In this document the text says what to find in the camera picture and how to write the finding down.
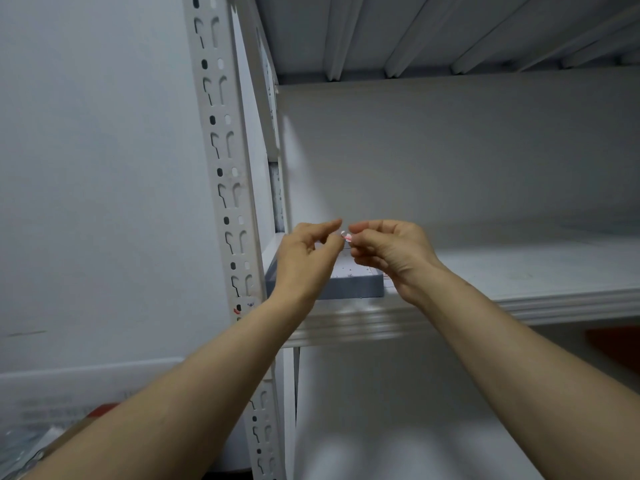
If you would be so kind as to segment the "person's left forearm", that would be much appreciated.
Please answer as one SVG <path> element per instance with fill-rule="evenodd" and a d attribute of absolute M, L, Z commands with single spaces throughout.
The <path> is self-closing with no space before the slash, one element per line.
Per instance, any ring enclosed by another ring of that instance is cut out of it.
<path fill-rule="evenodd" d="M 24 480 L 199 480 L 314 302 L 300 293 L 274 292 Z"/>

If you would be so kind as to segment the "person's left hand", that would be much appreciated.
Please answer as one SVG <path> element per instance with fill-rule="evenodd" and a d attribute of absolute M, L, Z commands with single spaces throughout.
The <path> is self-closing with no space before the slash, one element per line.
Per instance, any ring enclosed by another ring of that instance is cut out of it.
<path fill-rule="evenodd" d="M 286 234 L 278 248 L 276 284 L 271 295 L 302 316 L 314 306 L 329 281 L 338 257 L 322 257 L 318 249 L 327 236 L 340 236 L 342 219 L 300 223 Z"/>

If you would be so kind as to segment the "person's right hand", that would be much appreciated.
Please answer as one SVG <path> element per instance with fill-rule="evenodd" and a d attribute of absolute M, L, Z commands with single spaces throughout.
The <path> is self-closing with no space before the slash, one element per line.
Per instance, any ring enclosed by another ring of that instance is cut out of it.
<path fill-rule="evenodd" d="M 414 223 L 393 219 L 375 219 L 348 226 L 349 233 L 381 233 L 380 255 L 351 255 L 362 266 L 374 267 L 388 275 L 396 291 L 406 302 L 418 308 L 428 306 L 430 279 L 446 266 L 423 229 Z"/>

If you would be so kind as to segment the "red item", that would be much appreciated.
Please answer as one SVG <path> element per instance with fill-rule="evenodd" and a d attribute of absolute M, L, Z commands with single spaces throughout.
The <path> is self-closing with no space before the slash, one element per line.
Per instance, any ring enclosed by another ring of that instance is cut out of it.
<path fill-rule="evenodd" d="M 107 414 L 109 411 L 112 411 L 116 408 L 120 403 L 105 403 L 101 404 L 92 411 L 90 411 L 83 419 L 78 422 L 89 422 L 97 420 Z"/>

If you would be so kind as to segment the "grey flat tray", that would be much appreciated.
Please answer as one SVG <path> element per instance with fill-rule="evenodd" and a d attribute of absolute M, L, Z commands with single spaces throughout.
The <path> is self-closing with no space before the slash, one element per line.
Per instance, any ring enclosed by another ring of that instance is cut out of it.
<path fill-rule="evenodd" d="M 277 234 L 262 252 L 264 279 L 267 297 L 272 295 L 276 284 L 276 254 L 280 245 Z M 355 263 L 350 249 L 345 246 L 337 258 L 329 281 L 318 295 L 318 300 L 382 298 L 385 294 L 383 273 L 377 268 Z"/>

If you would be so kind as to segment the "white slotted metal rack upright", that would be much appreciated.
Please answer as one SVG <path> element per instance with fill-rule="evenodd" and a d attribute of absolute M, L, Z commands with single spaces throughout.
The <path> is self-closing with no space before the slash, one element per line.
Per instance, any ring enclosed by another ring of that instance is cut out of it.
<path fill-rule="evenodd" d="M 239 322 L 268 297 L 265 271 L 275 260 L 286 228 L 282 211 L 274 210 L 281 187 L 273 181 L 279 158 L 273 65 L 254 0 L 182 0 L 187 29 L 199 121 L 204 138 L 215 229 L 220 243 L 227 315 Z M 258 137 L 266 147 L 267 164 L 257 183 L 265 195 L 259 235 L 260 210 L 252 181 L 244 103 L 257 105 Z"/>

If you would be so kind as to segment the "white metal rack shelf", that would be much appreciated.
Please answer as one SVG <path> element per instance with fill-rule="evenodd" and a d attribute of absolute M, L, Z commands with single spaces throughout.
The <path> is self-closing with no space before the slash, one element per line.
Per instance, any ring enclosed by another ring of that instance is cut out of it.
<path fill-rule="evenodd" d="M 640 64 L 640 0 L 253 0 L 279 84 Z"/>
<path fill-rule="evenodd" d="M 446 267 L 528 325 L 640 316 L 640 219 L 437 230 Z M 319 300 L 284 347 L 431 331 L 385 281 L 382 298 Z"/>

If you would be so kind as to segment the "person's right forearm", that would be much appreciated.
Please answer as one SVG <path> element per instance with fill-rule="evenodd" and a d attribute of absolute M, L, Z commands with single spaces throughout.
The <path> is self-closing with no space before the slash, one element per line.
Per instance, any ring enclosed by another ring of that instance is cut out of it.
<path fill-rule="evenodd" d="M 545 480 L 640 480 L 640 394 L 447 269 L 388 272 Z"/>

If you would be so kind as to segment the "clear plastic bag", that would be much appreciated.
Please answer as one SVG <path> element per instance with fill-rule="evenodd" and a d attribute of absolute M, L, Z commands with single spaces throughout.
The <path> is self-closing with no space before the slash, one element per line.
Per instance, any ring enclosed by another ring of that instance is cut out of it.
<path fill-rule="evenodd" d="M 58 426 L 0 428 L 0 480 L 21 480 L 64 432 Z"/>

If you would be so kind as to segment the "white plastic storage bin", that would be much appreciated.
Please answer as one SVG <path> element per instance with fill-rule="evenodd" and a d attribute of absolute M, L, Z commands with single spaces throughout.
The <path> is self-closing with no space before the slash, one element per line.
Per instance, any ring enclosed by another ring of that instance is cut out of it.
<path fill-rule="evenodd" d="M 68 428 L 98 406 L 121 403 L 180 357 L 0 373 L 0 430 Z"/>

